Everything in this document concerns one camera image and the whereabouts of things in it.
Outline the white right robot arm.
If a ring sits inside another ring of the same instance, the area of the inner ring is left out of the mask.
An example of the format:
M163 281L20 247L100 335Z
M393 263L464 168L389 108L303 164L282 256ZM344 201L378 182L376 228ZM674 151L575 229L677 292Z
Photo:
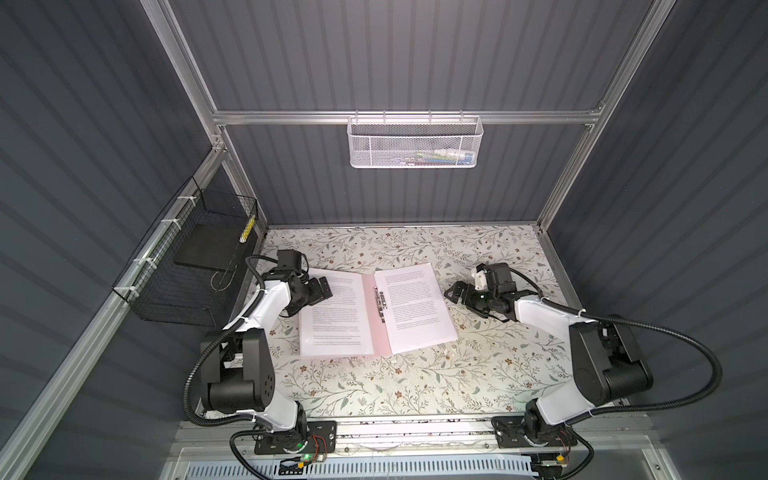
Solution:
M444 297L483 318L533 326L567 348L572 378L530 401L517 428L529 444L545 446L579 416L652 387L652 374L629 327L588 319L583 311L548 299L533 280L506 263L480 264L472 278L455 282Z

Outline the printed paper sheet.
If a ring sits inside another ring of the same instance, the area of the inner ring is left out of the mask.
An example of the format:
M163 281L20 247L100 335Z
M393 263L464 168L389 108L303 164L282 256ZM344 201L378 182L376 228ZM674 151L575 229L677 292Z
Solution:
M373 279L393 355L458 339L430 263L377 271Z
M325 278L332 296L301 310L299 354L303 358L341 358L374 354L364 276L309 269L312 279Z

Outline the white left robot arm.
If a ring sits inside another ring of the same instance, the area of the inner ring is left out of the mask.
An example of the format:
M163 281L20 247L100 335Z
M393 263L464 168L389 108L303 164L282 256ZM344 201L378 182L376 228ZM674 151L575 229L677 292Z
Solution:
M257 282L255 294L201 344L184 386L184 412L199 426L252 422L278 448L298 452L310 435L306 413L277 389L268 333L278 319L329 300L331 288L326 278L310 276L297 250L280 250L275 258L252 255L245 265Z

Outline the pink file folder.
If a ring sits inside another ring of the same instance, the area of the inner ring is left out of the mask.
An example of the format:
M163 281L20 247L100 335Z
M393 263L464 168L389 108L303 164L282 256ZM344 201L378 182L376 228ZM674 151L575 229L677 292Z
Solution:
M381 313L382 302L379 298L378 289L373 279L373 274L361 274L364 276L364 288L366 292L366 304L369 315L370 331L374 346L374 354L370 356L357 357L389 357L393 354L390 351L390 345L386 334L383 315Z

